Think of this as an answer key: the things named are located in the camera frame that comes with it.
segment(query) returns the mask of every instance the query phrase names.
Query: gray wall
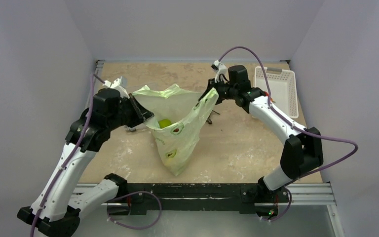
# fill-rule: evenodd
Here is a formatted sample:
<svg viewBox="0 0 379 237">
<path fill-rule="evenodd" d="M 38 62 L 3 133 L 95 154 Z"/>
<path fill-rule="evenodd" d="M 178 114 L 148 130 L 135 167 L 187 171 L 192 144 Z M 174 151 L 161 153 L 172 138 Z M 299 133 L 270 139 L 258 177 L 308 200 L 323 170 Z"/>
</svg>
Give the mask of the gray wall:
<svg viewBox="0 0 379 237">
<path fill-rule="evenodd" d="M 326 0 L 292 60 L 307 124 L 358 142 L 322 172 L 346 236 L 379 235 L 379 1 Z M 351 146 L 324 143 L 326 163 Z"/>
<path fill-rule="evenodd" d="M 66 0 L 93 53 L 114 60 L 215 60 L 236 45 L 290 59 L 323 0 Z M 228 60 L 254 61 L 247 52 Z"/>
<path fill-rule="evenodd" d="M 85 106 L 93 58 L 63 0 L 0 0 L 0 236 L 39 195 Z"/>
</svg>

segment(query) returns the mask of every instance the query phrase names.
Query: green ball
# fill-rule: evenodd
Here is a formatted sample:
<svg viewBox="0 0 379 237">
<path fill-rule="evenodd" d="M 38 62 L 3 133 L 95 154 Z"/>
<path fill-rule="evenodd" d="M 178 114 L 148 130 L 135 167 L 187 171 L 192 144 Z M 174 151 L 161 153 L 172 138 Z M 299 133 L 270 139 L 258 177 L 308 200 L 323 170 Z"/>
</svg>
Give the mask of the green ball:
<svg viewBox="0 0 379 237">
<path fill-rule="evenodd" d="M 159 123 L 160 128 L 166 128 L 167 126 L 172 125 L 172 122 L 169 119 L 162 119 L 158 123 Z"/>
</svg>

